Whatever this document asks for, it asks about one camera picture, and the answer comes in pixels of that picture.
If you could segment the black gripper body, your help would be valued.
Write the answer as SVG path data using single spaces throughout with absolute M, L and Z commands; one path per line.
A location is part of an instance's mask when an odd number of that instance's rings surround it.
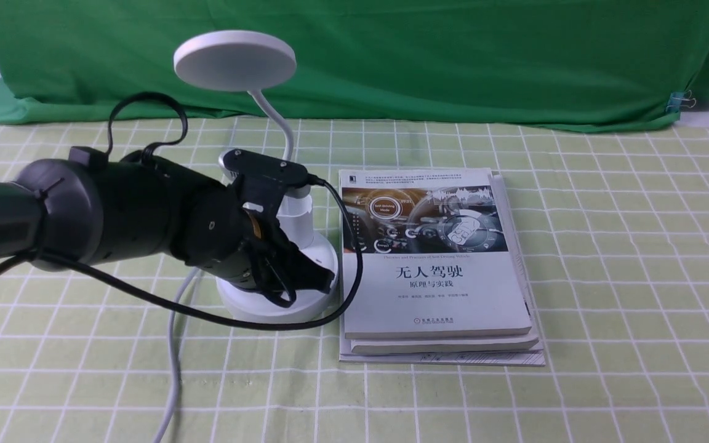
M 177 213 L 170 255 L 237 289 L 270 291 L 270 278 L 252 244 L 258 230 L 242 207 L 241 188 L 241 182 L 172 182 L 171 208 Z

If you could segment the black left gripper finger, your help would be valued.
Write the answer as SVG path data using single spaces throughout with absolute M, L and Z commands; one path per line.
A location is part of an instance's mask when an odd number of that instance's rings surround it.
M 304 254 L 298 247 L 281 251 L 283 278 L 293 290 L 316 290 L 329 293 L 335 273 Z

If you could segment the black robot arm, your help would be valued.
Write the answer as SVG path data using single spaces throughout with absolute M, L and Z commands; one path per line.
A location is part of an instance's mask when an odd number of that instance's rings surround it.
M 0 258 L 31 253 L 58 270 L 54 254 L 89 266 L 166 254 L 287 308 L 301 290 L 326 292 L 333 270 L 315 263 L 278 220 L 304 166 L 245 150 L 223 156 L 233 183 L 141 151 L 118 162 L 74 146 L 68 159 L 40 159 L 0 183 Z

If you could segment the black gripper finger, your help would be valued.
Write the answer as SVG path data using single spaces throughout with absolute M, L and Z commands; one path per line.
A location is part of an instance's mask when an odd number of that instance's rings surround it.
M 290 285 L 286 260 L 295 246 L 283 231 L 254 231 L 250 234 L 250 268 L 254 291 L 279 308 L 290 308 L 297 300 Z

